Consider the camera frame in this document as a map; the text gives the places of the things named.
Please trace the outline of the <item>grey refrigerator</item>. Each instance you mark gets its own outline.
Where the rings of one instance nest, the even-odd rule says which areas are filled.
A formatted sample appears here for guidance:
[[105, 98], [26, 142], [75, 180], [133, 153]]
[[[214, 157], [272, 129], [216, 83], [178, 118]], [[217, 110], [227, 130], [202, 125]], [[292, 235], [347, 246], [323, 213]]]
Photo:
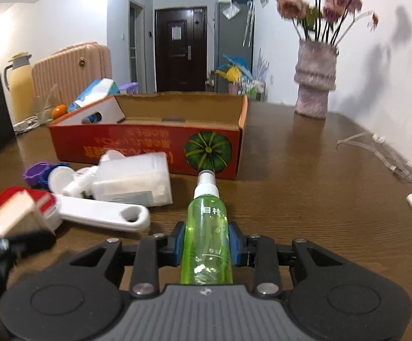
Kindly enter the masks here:
[[226, 71], [228, 57], [243, 60], [252, 71], [253, 63], [253, 0], [217, 2], [215, 7], [215, 66]]

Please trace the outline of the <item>orange fruit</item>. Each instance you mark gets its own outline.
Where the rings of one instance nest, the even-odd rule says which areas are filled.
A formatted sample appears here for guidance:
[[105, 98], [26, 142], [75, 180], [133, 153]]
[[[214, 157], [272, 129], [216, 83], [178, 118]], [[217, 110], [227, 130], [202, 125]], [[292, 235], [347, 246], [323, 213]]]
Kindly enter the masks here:
[[68, 113], [68, 107], [65, 104], [61, 104], [56, 106], [51, 113], [51, 117], [53, 120], [56, 120]]

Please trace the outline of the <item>clear drinking glass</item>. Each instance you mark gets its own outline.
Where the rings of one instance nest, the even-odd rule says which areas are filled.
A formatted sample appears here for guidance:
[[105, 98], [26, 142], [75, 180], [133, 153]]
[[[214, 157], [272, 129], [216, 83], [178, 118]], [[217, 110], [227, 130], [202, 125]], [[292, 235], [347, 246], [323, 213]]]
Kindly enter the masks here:
[[57, 84], [41, 95], [33, 98], [34, 113], [41, 126], [53, 120], [52, 111], [60, 105], [60, 89]]

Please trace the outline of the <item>dried pink roses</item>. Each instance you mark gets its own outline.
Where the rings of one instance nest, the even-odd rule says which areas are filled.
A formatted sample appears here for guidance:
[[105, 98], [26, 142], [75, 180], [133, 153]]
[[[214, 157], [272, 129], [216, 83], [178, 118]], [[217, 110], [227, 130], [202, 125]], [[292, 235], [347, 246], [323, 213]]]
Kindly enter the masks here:
[[362, 0], [274, 0], [282, 19], [292, 22], [300, 39], [337, 47], [355, 23], [368, 18], [368, 27], [378, 27], [378, 15], [363, 12]]

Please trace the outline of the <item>white ridged bottle cap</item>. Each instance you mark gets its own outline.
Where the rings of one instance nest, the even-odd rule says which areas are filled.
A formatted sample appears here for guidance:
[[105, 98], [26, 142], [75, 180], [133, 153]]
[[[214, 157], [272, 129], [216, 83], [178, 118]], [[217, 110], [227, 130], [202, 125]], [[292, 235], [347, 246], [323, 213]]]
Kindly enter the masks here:
[[47, 184], [49, 190], [54, 194], [60, 194], [63, 189], [68, 186], [76, 176], [76, 172], [67, 166], [57, 166], [48, 176]]

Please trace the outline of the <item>white lint roller handle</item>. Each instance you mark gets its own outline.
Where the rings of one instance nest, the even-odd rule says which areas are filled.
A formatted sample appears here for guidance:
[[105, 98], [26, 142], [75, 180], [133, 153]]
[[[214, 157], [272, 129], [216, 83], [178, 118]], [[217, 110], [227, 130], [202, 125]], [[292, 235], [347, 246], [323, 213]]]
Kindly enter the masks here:
[[143, 205], [82, 199], [55, 194], [62, 220], [119, 232], [143, 232], [151, 224]]

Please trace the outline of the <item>green spray bottle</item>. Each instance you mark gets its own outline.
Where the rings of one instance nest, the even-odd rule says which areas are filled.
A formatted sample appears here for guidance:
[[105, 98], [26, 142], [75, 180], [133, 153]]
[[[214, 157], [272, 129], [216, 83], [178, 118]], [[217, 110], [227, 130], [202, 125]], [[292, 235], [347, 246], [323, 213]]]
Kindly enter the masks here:
[[215, 174], [211, 170], [199, 173], [194, 199], [188, 206], [181, 283], [233, 283], [227, 209], [220, 199]]

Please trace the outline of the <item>pink ribbed suitcase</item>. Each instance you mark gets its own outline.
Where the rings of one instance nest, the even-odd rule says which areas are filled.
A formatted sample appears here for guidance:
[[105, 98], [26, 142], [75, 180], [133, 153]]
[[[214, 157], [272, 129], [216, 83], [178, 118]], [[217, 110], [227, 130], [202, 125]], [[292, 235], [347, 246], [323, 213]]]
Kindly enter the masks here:
[[112, 78], [111, 51], [97, 42], [71, 45], [32, 66], [36, 96], [46, 99], [56, 86], [61, 104], [69, 105], [94, 80]]

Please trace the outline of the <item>red cardboard box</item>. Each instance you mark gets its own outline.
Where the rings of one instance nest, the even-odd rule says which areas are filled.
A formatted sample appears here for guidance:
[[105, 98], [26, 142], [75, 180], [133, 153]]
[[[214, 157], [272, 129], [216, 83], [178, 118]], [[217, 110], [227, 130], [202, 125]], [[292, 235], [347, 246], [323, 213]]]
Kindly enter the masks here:
[[248, 100], [216, 92], [109, 95], [49, 125], [61, 161], [96, 164], [108, 150], [163, 152], [170, 172], [238, 174]]

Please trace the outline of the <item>translucent plastic container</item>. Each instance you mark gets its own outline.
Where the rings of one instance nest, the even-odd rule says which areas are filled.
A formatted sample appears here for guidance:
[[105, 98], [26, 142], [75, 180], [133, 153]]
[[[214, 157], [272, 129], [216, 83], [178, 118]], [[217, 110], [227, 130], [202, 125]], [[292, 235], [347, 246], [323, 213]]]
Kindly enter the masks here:
[[155, 207], [173, 202], [167, 156], [133, 155], [99, 165], [91, 187], [96, 200]]

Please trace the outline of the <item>white small spray bottle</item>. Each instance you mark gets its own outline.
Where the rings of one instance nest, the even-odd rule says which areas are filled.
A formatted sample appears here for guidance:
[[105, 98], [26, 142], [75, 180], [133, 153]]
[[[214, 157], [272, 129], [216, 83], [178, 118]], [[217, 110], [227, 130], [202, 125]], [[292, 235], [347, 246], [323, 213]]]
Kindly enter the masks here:
[[72, 182], [62, 189], [61, 194], [74, 198], [89, 199], [93, 196], [92, 185], [96, 179], [98, 166], [91, 166], [80, 170], [80, 174], [76, 174]]

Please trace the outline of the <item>yellow thermos jug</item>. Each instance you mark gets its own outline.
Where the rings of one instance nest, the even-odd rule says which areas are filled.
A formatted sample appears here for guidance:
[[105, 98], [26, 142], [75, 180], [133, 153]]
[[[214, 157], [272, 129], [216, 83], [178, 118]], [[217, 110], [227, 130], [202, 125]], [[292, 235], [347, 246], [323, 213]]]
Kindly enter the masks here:
[[28, 52], [15, 54], [4, 68], [3, 79], [7, 87], [13, 115], [13, 122], [22, 122], [34, 115], [34, 83]]

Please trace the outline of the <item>purple bottle cap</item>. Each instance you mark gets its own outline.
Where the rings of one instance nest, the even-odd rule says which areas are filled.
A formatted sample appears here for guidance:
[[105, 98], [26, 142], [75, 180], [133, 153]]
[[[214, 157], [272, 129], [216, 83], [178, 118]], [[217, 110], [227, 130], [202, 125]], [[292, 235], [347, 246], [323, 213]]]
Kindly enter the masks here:
[[31, 165], [31, 167], [26, 169], [23, 173], [24, 181], [31, 188], [38, 186], [41, 176], [49, 167], [50, 164], [48, 162], [39, 162]]

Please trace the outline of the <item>dark brown door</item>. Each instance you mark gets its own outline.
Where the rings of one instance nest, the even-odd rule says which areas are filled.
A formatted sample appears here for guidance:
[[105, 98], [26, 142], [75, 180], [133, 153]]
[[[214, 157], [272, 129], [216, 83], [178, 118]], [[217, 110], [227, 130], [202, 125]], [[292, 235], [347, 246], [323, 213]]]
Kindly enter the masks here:
[[155, 65], [158, 92], [202, 92], [207, 77], [207, 9], [155, 12]]

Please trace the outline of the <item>blue tissue pack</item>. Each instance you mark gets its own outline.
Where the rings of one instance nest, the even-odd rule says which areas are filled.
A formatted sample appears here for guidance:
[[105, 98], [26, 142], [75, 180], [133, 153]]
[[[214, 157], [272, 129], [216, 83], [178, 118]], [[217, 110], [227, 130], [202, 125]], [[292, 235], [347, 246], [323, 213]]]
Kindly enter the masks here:
[[73, 112], [91, 103], [98, 102], [109, 95], [119, 95], [120, 90], [113, 79], [95, 79], [90, 85], [76, 97], [67, 107], [67, 111]]

